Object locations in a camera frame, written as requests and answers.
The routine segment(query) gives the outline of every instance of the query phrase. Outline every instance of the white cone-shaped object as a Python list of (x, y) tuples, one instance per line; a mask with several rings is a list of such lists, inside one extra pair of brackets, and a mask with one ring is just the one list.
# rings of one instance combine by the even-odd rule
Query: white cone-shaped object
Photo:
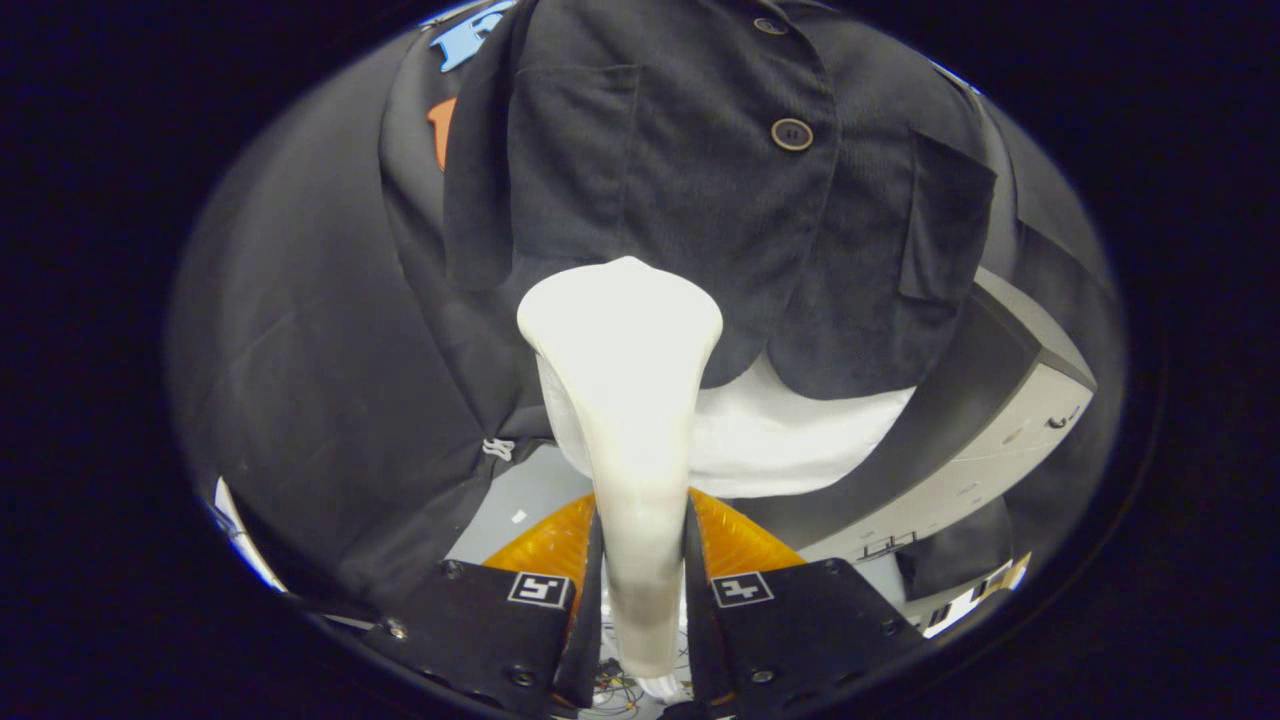
[(517, 322), (538, 352), (556, 437), (579, 438), (590, 456), (618, 660), (666, 687), (694, 406), (719, 309), (698, 286), (628, 256), (541, 281)]

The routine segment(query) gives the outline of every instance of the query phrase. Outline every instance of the black fabric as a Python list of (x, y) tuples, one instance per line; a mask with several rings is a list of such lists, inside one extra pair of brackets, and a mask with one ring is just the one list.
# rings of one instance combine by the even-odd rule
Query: black fabric
[(920, 600), (989, 575), (1012, 559), (1005, 501), (996, 498), (893, 555), (906, 601)]
[[(271, 574), (291, 594), (326, 607), (342, 607), (351, 602), (351, 589), (342, 585), (332, 571), (317, 565), (292, 543), (280, 539), (276, 529), (264, 523), (242, 498), (236, 498), (234, 502), (244, 533), (253, 541), (253, 547), (271, 569)], [(355, 612), (347, 616), (364, 618), (371, 610), (356, 606)]]
[[(444, 190), (461, 287), (515, 305), (634, 255), (718, 302), (704, 388), (768, 347), (806, 397), (900, 389), (950, 340), (995, 176), (975, 109), (919, 54), (812, 4), (539, 0), (471, 63)], [(783, 118), (809, 149), (774, 143)]]
[[(1019, 123), (980, 101), (1007, 150), (1016, 197), (1014, 232), (995, 234), (987, 247), (991, 263), (984, 258), (982, 264), (1053, 318), (1097, 380), (1075, 429), (1004, 496), (1014, 555), (1044, 559), (1080, 521), (1111, 462), (1129, 402), (1130, 328), (1107, 245), (1071, 181)], [(1032, 562), (1030, 574), (1041, 566)]]
[(439, 247), (406, 231), (429, 218), (384, 196), (380, 149), (402, 120), (389, 97), (411, 95), (393, 88), (429, 41), (388, 42), (244, 152), (197, 223), (169, 323), (200, 477), (224, 477), (298, 566), (381, 606), (444, 556), (508, 466), (481, 441), (508, 420), (549, 436), (536, 382), (518, 379), (536, 380), (531, 357), (470, 322), (500, 315), (442, 290)]

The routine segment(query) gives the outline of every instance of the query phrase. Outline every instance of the bolt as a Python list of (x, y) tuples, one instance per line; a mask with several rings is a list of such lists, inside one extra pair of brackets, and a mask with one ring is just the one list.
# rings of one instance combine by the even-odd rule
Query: bolt
[(517, 684), (517, 685), (520, 685), (520, 687), (522, 687), (522, 688), (531, 688), (531, 687), (534, 687), (534, 682), (535, 680), (536, 680), (536, 678), (529, 670), (525, 670), (525, 669), (521, 669), (521, 667), (516, 667), (516, 669), (513, 669), (511, 671), (511, 682), (515, 683), (515, 684)]
[(398, 641), (408, 638), (408, 630), (404, 629), (404, 624), (394, 618), (387, 619), (387, 632)]

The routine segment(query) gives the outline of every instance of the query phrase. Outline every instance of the black jacket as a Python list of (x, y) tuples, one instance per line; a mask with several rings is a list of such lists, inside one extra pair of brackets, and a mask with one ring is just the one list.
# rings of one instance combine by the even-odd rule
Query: black jacket
[[(808, 147), (776, 142), (788, 118)], [(719, 304), (704, 388), (767, 348), (820, 400), (919, 384), (995, 182), (966, 92), (855, 18), (785, 0), (521, 0), (466, 69), (448, 147), (453, 282), (516, 304), (635, 255)]]

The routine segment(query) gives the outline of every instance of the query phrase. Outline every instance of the brown button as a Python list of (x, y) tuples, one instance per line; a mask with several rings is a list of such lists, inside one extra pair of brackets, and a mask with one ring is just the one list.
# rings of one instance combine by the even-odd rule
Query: brown button
[(756, 18), (755, 29), (760, 32), (767, 32), (769, 35), (786, 35), (787, 26), (780, 23), (778, 20), (769, 18)]
[(773, 142), (792, 152), (808, 150), (813, 145), (813, 129), (794, 118), (783, 118), (773, 123)]

